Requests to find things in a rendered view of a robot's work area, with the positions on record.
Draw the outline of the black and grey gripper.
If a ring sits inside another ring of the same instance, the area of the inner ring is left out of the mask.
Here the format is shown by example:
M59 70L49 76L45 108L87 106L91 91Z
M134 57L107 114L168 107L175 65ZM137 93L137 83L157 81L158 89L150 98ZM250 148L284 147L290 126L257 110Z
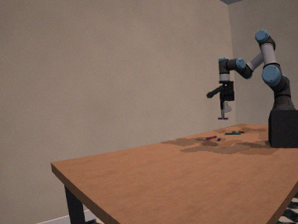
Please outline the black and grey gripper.
M220 83L223 82L223 83ZM225 83L224 83L225 82ZM221 116L224 119L224 113L231 111L231 107L224 101L234 101L234 82L233 81L219 81L219 84L223 84L224 89L220 90L220 109ZM227 86L225 86L227 84ZM223 92L227 91L227 92ZM231 94L231 96L230 96Z

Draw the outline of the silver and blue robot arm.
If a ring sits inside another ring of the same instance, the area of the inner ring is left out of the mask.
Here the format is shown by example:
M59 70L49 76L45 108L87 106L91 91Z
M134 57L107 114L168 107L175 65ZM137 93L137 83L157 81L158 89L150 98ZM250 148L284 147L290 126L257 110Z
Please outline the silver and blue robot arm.
M261 52L249 63L245 64L242 58L232 60L227 57L219 58L220 81L230 81L230 70L235 70L243 78L250 79L253 71L264 62L262 79L274 91L272 110L295 110L291 100L289 78L282 74L279 63L276 63L274 40L265 30L257 31L255 39Z

